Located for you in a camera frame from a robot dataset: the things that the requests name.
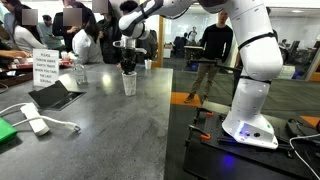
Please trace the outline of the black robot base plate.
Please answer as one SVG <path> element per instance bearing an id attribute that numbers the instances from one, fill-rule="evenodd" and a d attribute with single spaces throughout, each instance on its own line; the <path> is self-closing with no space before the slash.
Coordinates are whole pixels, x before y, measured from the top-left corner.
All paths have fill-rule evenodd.
<path id="1" fill-rule="evenodd" d="M 203 107 L 196 109 L 196 116 L 191 125 L 211 135 L 210 140 L 200 138 L 203 145 L 301 179 L 315 180 L 320 173 L 317 156 L 319 138 L 313 137 L 290 142 L 290 139 L 294 138 L 293 129 L 296 128 L 300 132 L 301 124 L 290 125 L 289 121 L 267 116 L 279 143 L 278 148 L 272 150 L 236 142 L 222 129 L 225 117 L 223 112 L 214 112 Z"/>

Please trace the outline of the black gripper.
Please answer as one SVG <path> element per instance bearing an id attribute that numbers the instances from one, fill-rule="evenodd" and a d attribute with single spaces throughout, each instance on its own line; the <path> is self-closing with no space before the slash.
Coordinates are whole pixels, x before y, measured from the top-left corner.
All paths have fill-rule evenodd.
<path id="1" fill-rule="evenodd" d="M 135 52 L 133 49 L 123 49 L 122 50 L 123 59 L 120 61 L 121 68 L 125 74 L 129 74 L 135 69 Z"/>

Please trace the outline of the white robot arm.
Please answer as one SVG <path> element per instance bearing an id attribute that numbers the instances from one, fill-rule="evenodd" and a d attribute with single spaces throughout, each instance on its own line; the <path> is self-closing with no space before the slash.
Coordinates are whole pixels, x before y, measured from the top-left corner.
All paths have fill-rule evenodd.
<path id="1" fill-rule="evenodd" d="M 147 38 L 145 19 L 153 15 L 174 19 L 194 3 L 212 14 L 228 13 L 243 62 L 223 130 L 238 143 L 276 149 L 279 143 L 274 128 L 261 109 L 271 81 L 282 70 L 283 59 L 263 0 L 146 0 L 120 18 L 124 41 Z"/>

